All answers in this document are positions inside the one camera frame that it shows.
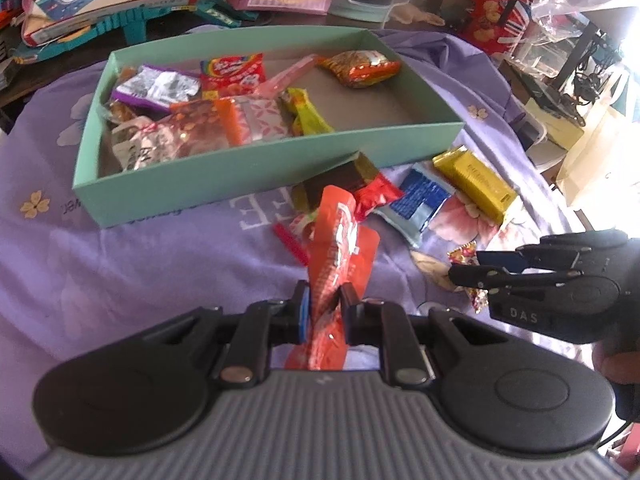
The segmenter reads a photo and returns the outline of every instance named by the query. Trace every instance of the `mint green tray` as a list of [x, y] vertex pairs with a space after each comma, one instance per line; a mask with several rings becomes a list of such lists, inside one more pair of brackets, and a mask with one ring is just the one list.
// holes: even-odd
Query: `mint green tray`
[[100, 138], [107, 127], [99, 105], [109, 99], [123, 66], [175, 65], [194, 59], [304, 48], [314, 52], [378, 50], [390, 59], [399, 59], [368, 30], [306, 25], [217, 30], [112, 52], [89, 111], [74, 175], [74, 190], [92, 218], [108, 227], [295, 184], [358, 150], [380, 168], [423, 160], [446, 150], [463, 126], [446, 102], [405, 65], [382, 84], [421, 110], [428, 118], [423, 123], [254, 144], [98, 177]]

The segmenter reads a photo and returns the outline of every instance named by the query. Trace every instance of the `black wire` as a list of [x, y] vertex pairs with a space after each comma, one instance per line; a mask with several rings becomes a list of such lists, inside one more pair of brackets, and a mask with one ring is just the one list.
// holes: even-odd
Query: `black wire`
[[606, 446], [609, 442], [619, 437], [620, 434], [626, 430], [629, 426], [631, 426], [632, 422], [625, 422], [622, 426], [620, 426], [613, 434], [610, 434], [605, 440], [601, 440], [598, 444], [598, 447]]

